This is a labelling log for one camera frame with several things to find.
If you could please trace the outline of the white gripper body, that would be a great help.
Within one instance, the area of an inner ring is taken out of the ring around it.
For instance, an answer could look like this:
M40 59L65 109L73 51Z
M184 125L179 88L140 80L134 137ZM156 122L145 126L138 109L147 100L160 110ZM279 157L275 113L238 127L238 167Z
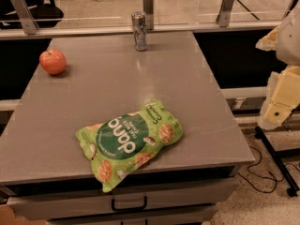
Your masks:
M277 33L277 59L300 65L300 8L295 7L282 21Z

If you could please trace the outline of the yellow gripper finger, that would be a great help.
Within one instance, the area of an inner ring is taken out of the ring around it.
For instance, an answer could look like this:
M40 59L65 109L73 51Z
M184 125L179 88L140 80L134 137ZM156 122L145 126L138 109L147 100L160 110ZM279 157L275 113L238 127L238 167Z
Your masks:
M272 72L266 88L258 126L273 130L291 115L300 105L300 67L287 66L280 73Z
M274 51L277 48L278 29L278 26L272 29L256 43L255 47L266 52Z

